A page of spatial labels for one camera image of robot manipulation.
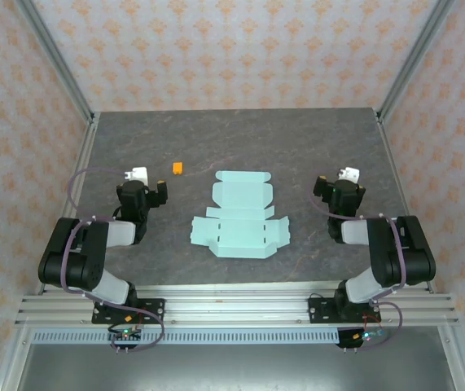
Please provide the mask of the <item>aluminium table side rail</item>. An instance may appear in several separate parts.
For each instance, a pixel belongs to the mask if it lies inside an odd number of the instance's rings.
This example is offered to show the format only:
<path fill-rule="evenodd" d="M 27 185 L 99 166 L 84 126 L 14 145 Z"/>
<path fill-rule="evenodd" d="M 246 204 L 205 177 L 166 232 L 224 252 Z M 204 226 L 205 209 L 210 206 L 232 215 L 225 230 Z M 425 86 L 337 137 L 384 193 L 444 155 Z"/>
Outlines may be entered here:
<path fill-rule="evenodd" d="M 427 283 L 436 264 L 419 219 L 409 214 L 391 156 L 384 125 L 375 119 L 377 152 L 372 169 L 377 188 L 375 209 L 384 214 L 368 223 L 371 269 L 378 284 L 388 290 Z"/>
<path fill-rule="evenodd" d="M 75 174 L 81 169 L 85 169 L 89 165 L 90 156 L 92 148 L 94 145 L 94 139 L 97 133 L 99 119 L 101 112 L 95 112 L 93 118 L 89 121 L 86 126 L 86 131 L 84 138 L 82 140 L 81 149 L 78 153 L 77 162 L 73 166 L 72 174 Z M 86 174 L 81 174 L 79 177 L 73 180 L 71 197 L 75 204 L 78 204 L 81 198 L 81 192 L 83 187 L 83 182 L 85 180 Z M 65 198 L 64 207 L 62 210 L 62 217 L 75 217 L 77 214 L 76 209 L 72 206 L 68 197 Z"/>

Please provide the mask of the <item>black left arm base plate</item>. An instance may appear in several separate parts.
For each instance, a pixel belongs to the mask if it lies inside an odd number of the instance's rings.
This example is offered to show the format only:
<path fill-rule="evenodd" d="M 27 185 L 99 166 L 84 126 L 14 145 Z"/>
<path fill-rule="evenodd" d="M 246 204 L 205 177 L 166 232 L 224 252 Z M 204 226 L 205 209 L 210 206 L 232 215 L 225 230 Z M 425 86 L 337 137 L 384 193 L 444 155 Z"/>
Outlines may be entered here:
<path fill-rule="evenodd" d="M 135 303 L 125 303 L 125 305 L 146 310 L 158 316 L 160 319 L 164 318 L 165 313 L 165 300 L 164 299 L 148 299 L 138 298 Z M 139 314 L 136 310 L 128 311 L 117 309 L 113 306 L 102 305 L 98 302 L 94 303 L 94 310 L 91 317 L 91 322 L 98 325 L 121 325 L 121 324 L 155 324 L 156 321 L 150 315 Z"/>

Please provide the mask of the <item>aluminium mounting rail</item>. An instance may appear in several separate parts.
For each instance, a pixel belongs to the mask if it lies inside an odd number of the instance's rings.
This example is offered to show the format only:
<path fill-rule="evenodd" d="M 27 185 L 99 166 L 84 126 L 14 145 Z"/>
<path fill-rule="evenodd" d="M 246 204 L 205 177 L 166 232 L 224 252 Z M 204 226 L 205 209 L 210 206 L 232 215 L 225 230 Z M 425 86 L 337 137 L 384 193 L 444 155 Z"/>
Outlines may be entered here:
<path fill-rule="evenodd" d="M 145 285 L 139 297 L 163 298 L 167 327 L 309 327 L 309 297 L 332 297 L 338 283 L 224 283 Z M 457 326 L 458 312 L 451 295 L 431 293 L 425 283 L 388 296 L 398 309 L 381 306 L 382 323 L 408 327 Z M 90 323 L 88 299 L 46 286 L 40 295 L 23 297 L 18 327 L 80 327 Z"/>

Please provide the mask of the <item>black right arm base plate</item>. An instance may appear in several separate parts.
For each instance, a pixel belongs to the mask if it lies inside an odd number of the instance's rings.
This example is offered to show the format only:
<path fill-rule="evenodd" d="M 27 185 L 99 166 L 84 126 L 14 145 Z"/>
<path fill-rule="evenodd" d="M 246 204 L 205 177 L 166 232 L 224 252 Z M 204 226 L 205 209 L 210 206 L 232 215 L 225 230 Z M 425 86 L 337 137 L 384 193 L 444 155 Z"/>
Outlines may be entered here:
<path fill-rule="evenodd" d="M 367 303 L 355 304 L 338 301 L 334 297 L 308 299 L 308 314 L 311 323 L 379 323 L 380 314 Z"/>

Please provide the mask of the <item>light teal paper box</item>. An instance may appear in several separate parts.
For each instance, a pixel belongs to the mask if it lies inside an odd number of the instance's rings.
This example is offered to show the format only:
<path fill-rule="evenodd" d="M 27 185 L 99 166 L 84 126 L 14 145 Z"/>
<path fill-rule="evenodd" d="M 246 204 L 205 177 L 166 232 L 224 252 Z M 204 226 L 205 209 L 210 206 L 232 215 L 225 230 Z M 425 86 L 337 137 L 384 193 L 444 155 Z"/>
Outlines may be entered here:
<path fill-rule="evenodd" d="M 193 218 L 192 244 L 207 247 L 216 257 L 238 259 L 266 259 L 290 244 L 289 218 L 274 218 L 270 173 L 220 170 L 215 177 L 216 205 Z"/>

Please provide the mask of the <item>aluminium frame post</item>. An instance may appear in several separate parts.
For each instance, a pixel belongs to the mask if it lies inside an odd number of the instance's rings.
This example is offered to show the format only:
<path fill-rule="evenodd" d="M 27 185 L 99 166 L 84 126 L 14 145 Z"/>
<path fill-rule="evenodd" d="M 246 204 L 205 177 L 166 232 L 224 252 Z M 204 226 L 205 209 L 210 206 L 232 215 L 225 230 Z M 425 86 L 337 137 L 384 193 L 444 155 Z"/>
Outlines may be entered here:
<path fill-rule="evenodd" d="M 88 123 L 91 123 L 94 118 L 94 112 L 91 110 L 86 97 L 81 92 L 80 86 L 62 56 L 36 4 L 33 0 L 14 0 L 14 2 L 33 30 L 37 41 L 57 72 L 58 78 L 64 85 L 69 97 L 72 99 L 75 108 Z"/>
<path fill-rule="evenodd" d="M 406 59 L 392 83 L 382 105 L 375 112 L 376 118 L 380 124 L 384 124 L 385 121 L 393 114 L 393 109 L 396 107 L 399 98 L 403 95 L 410 79 L 415 74 L 421 60 L 438 34 L 441 25 L 449 14 L 454 2 L 455 0 L 436 0 L 431 13 L 421 28 L 409 54 L 406 56 Z"/>

